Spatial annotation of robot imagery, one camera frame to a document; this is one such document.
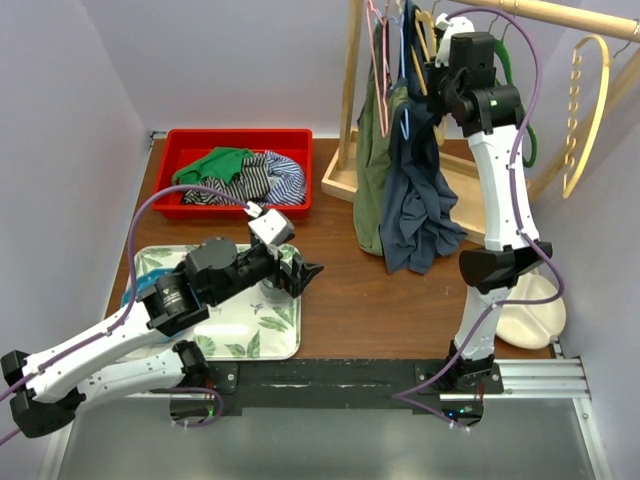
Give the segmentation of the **leaf pattern tray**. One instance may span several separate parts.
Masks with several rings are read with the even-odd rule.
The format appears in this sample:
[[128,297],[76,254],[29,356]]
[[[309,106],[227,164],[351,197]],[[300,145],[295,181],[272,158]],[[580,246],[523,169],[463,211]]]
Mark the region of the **leaf pattern tray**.
[[[155,268],[171,268],[197,245],[149,246],[134,256],[136,277]],[[207,360],[285,360],[301,343],[301,297],[273,303],[259,284],[220,306],[209,307],[209,318],[171,339],[144,346],[121,361],[138,360],[168,349],[177,341],[197,343]]]

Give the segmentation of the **blue white striped garment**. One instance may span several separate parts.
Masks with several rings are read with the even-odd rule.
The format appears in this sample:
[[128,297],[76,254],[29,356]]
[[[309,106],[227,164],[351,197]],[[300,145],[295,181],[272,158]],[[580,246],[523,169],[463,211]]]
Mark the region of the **blue white striped garment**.
[[271,205],[302,205],[306,201],[306,174],[298,163],[273,151],[264,152],[269,192],[263,201]]

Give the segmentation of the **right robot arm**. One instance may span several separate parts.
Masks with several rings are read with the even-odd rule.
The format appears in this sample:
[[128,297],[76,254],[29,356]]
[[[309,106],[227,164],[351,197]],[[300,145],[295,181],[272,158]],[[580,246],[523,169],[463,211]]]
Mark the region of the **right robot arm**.
[[487,32],[446,32],[428,65],[431,108],[454,118],[473,154],[485,235],[482,247],[459,257],[467,285],[461,325],[444,366],[423,388],[466,393],[490,375],[509,294],[522,275],[552,255],[531,217],[521,157],[521,97],[514,86],[497,84],[494,49]]

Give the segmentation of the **black white striped garment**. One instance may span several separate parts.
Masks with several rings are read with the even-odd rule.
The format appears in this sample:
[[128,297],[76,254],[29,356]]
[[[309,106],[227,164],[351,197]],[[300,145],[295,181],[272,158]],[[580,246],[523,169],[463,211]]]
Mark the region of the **black white striped garment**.
[[[229,183],[222,178],[206,175],[198,181],[198,185],[219,190],[243,202],[260,200],[271,191],[268,174],[268,161],[264,154],[256,154],[242,161],[238,172],[233,173]],[[188,190],[181,200],[185,205],[232,205],[226,198],[211,193]]]

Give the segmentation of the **cream divided plate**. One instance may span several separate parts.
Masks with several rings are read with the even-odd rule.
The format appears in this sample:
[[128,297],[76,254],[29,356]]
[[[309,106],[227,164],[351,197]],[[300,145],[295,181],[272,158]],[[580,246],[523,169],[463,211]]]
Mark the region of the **cream divided plate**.
[[[537,270],[522,276],[508,299],[538,300],[553,296],[557,288]],[[497,337],[522,349],[546,347],[564,330],[566,306],[562,298],[536,305],[505,305],[497,326]]]

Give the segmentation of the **red plastic bin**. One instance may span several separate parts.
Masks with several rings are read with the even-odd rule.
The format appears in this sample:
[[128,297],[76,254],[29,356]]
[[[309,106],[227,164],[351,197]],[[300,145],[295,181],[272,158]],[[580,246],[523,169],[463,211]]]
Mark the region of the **red plastic bin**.
[[[307,216],[312,199],[313,146],[309,129],[173,129],[167,134],[154,182],[154,192],[169,187],[172,177],[216,147],[246,148],[253,152],[271,151],[294,161],[305,175],[305,198],[300,204],[276,204],[291,219]],[[238,206],[188,206],[181,193],[172,193],[152,205],[152,209],[171,220],[241,218]]]

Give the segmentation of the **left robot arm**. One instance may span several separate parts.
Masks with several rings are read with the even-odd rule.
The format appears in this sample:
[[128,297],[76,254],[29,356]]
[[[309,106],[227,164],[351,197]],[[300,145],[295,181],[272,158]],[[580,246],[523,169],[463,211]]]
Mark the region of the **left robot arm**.
[[92,328],[37,354],[5,354],[1,371],[9,388],[1,397],[10,406],[12,433],[43,437],[86,410],[143,392],[203,394],[210,404],[199,423],[215,422],[224,399],[196,342],[179,340],[141,360],[126,355],[190,329],[208,319],[210,308],[263,281],[297,298],[323,268],[299,254],[285,261],[278,248],[260,242],[239,251],[227,238],[205,241]]

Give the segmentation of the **grey ceramic mug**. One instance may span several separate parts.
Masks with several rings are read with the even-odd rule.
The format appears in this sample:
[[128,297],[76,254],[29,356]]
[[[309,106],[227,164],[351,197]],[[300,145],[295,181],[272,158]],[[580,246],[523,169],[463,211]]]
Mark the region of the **grey ceramic mug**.
[[274,286],[270,280],[260,282],[259,289],[261,294],[273,303],[281,303],[290,299],[290,295],[285,289]]

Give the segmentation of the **navy blue tank top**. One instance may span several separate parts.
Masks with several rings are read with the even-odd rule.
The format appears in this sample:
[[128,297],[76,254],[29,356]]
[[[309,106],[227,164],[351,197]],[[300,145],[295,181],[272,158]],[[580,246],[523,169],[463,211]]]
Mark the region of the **navy blue tank top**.
[[[387,271],[408,269],[425,274],[438,257],[453,255],[466,233],[451,219],[458,196],[440,168],[440,152],[434,128],[441,118],[428,111],[412,62],[411,48],[421,54],[414,28],[414,2],[405,3],[407,102],[394,114],[390,140],[391,167],[387,174],[380,239]],[[409,110],[410,138],[405,140],[400,122]]]

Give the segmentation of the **blue dotted plate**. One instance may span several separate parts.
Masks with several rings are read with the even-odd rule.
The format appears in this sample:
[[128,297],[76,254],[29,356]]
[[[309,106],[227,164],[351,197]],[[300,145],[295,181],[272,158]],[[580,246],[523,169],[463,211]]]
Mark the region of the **blue dotted plate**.
[[[153,286],[154,283],[163,275],[172,272],[171,268],[155,268],[146,274],[142,274],[136,278],[136,289],[134,296],[137,296],[142,290]],[[123,293],[120,301],[120,307],[125,307],[132,296],[131,286],[128,286]]]

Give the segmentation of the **wooden clothes rack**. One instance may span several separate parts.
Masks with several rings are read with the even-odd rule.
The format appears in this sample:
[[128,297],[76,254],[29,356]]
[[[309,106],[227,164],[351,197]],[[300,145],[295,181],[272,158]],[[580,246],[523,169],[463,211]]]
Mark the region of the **wooden clothes rack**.
[[[597,13],[577,7],[568,7],[548,1],[470,1],[470,6],[496,8],[514,17],[527,18],[546,24],[557,25],[611,37],[628,43],[639,41],[639,22],[612,15]],[[358,182],[356,173],[356,141],[358,129],[352,126],[355,82],[359,57],[359,42],[363,22],[364,3],[352,1],[349,6],[347,58],[339,145],[321,181],[323,193],[352,202]],[[446,151],[441,154],[445,177],[455,187],[462,187],[462,197],[453,209],[452,218],[466,232],[467,240],[482,244],[486,232],[484,203],[477,167],[471,158],[452,155],[448,151],[454,142],[444,143]]]

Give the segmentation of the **yellow notched hanger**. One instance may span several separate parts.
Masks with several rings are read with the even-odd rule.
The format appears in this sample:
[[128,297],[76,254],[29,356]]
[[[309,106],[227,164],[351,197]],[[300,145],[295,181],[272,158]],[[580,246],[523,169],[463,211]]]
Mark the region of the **yellow notched hanger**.
[[[599,83],[593,106],[588,113],[580,116],[581,67],[584,60],[582,50],[589,43],[598,47]],[[604,38],[596,34],[585,36],[573,48],[567,136],[562,154],[562,196],[564,199],[568,199],[573,194],[581,180],[606,115],[618,105],[639,80],[639,51],[636,51],[615,78],[611,79],[611,70],[617,56],[618,53],[610,53]]]

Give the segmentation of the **green garment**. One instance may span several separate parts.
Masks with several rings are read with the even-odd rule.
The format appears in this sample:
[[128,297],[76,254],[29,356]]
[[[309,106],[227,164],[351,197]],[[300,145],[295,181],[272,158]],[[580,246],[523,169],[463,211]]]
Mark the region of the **green garment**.
[[171,185],[198,185],[204,179],[216,179],[230,185],[238,179],[244,161],[254,156],[249,149],[215,147],[203,157],[176,171]]

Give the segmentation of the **olive green tank top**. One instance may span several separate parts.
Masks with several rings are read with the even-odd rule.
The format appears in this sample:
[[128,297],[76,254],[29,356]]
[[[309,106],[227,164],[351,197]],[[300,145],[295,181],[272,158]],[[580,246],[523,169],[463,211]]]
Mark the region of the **olive green tank top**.
[[370,63],[365,100],[358,119],[356,172],[358,188],[353,204],[353,224],[360,248],[368,254],[382,256],[380,224],[384,190],[391,167],[390,140],[394,114],[407,102],[406,83],[400,82],[387,93],[389,133],[380,132],[373,66]]

